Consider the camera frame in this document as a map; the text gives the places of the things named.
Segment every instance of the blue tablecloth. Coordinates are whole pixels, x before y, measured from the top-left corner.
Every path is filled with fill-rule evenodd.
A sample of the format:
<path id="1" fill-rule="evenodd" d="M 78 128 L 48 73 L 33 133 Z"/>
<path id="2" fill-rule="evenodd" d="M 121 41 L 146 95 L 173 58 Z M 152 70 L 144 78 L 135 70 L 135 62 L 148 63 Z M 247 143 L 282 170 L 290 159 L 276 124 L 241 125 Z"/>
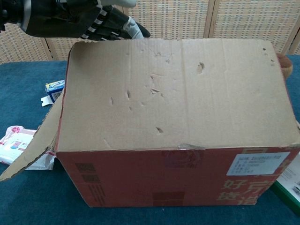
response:
<path id="1" fill-rule="evenodd" d="M 287 87 L 300 121 L 300 56 L 290 57 L 294 72 Z M 41 107 L 45 83 L 64 79 L 66 62 L 0 65 L 0 136 L 12 125 L 37 129 L 49 107 Z M 0 165 L 0 173 L 7 165 Z M 0 182 L 0 222 L 4 225 L 296 225 L 298 218 L 270 190 L 255 206 L 91 209 L 59 161 L 52 171 L 25 171 Z"/>

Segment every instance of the open box flap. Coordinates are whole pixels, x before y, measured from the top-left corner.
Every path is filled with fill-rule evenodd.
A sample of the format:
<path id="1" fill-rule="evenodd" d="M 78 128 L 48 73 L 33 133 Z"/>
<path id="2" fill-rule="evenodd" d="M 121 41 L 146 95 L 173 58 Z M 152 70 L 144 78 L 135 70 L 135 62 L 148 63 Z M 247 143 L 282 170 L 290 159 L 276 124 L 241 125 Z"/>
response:
<path id="1" fill-rule="evenodd" d="M 26 150 L 1 174 L 0 181 L 12 178 L 37 161 L 46 151 L 52 150 L 60 120 L 61 106 L 62 95 L 46 115 Z"/>

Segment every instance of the white package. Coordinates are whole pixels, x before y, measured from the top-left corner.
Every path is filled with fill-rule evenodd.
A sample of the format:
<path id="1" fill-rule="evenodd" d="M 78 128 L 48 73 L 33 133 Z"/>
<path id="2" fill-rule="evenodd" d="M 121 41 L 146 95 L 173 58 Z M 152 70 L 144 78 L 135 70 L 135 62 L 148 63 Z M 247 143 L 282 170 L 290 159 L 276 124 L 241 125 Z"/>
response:
<path id="1" fill-rule="evenodd" d="M 10 165 L 23 153 L 35 132 L 36 130 L 27 130 L 21 126 L 7 128 L 5 136 L 0 139 L 0 162 Z M 26 170 L 51 170 L 55 157 L 54 152 L 47 151 Z"/>
<path id="2" fill-rule="evenodd" d="M 277 178 L 277 181 L 300 202 L 300 153 Z"/>

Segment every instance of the box top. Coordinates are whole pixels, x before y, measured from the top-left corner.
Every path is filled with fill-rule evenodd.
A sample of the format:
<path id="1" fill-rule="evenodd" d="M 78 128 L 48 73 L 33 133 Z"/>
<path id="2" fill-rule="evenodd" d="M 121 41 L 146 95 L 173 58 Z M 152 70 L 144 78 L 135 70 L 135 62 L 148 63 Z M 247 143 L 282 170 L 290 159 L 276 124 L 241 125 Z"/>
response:
<path id="1" fill-rule="evenodd" d="M 300 142 L 269 41 L 76 43 L 63 102 L 57 151 Z"/>

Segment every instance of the beige woven wall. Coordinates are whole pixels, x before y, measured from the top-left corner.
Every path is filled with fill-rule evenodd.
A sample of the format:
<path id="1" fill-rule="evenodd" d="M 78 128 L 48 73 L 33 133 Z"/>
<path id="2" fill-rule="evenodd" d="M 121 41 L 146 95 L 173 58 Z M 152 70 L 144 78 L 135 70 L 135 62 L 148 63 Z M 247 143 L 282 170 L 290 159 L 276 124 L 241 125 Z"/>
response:
<path id="1" fill-rule="evenodd" d="M 299 45 L 298 48 L 296 49 L 295 54 L 296 54 L 296 55 L 300 55 L 300 45 Z"/>
<path id="2" fill-rule="evenodd" d="M 276 51 L 281 52 L 287 42 L 291 44 L 294 27 L 299 27 L 300 0 L 217 0 L 218 3 L 210 37 L 262 38 L 272 41 Z"/>
<path id="3" fill-rule="evenodd" d="M 138 0 L 128 14 L 153 38 L 202 38 L 209 0 Z"/>
<path id="4" fill-rule="evenodd" d="M 6 31 L 0 33 L 0 64 L 49 60 L 43 41 L 25 34 L 17 25 L 7 24 Z"/>
<path id="5" fill-rule="evenodd" d="M 278 52 L 287 52 L 300 27 L 300 0 L 138 0 L 124 12 L 153 38 L 262 38 Z M 47 38 L 50 53 L 43 38 L 30 37 L 16 25 L 6 27 L 0 34 L 0 64 L 67 60 L 72 45 L 81 41 Z M 300 54 L 300 47 L 294 52 Z"/>
<path id="6" fill-rule="evenodd" d="M 73 44 L 77 38 L 46 38 L 54 60 L 67 60 Z"/>

